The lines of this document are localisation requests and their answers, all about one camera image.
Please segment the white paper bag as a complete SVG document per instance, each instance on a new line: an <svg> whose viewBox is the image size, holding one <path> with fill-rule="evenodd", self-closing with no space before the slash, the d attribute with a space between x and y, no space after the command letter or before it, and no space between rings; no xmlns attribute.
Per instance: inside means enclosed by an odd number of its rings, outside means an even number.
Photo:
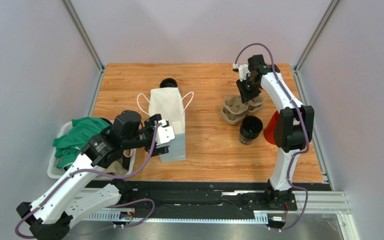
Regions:
<svg viewBox="0 0 384 240"><path fill-rule="evenodd" d="M163 140L160 145L168 147L168 153L160 155L162 163L186 160L186 109L194 98L190 91L182 96L177 87L154 88L147 98L148 110L144 110L138 103L139 109L148 116L160 114L174 134L174 139Z"/></svg>

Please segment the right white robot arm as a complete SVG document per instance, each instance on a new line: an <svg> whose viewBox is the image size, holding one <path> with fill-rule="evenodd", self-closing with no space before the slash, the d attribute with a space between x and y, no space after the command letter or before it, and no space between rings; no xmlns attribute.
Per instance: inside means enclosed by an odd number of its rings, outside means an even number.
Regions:
<svg viewBox="0 0 384 240"><path fill-rule="evenodd" d="M270 209L284 207L293 198L292 177L298 158L309 150L315 111L294 96L280 69L266 64L261 54L250 57L247 64L234 63L232 68L239 74L236 85L243 103L264 90L277 109L272 135L278 152L273 174L264 191L264 203Z"/></svg>

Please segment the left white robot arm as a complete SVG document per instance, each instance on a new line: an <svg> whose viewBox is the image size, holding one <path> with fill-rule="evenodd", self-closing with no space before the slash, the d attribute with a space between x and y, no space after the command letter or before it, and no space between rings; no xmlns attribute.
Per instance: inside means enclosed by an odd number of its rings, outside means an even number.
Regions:
<svg viewBox="0 0 384 240"><path fill-rule="evenodd" d="M131 192L126 183L129 175L106 175L105 170L121 159L126 150L143 148L149 157L167 154L168 143L175 137L174 127L160 114L142 120L136 111L123 111L89 139L71 167L48 191L17 207L20 223L28 224L31 239L61 240L88 216L104 208L122 207L121 199ZM91 181L105 175L110 183L77 199Z"/></svg>

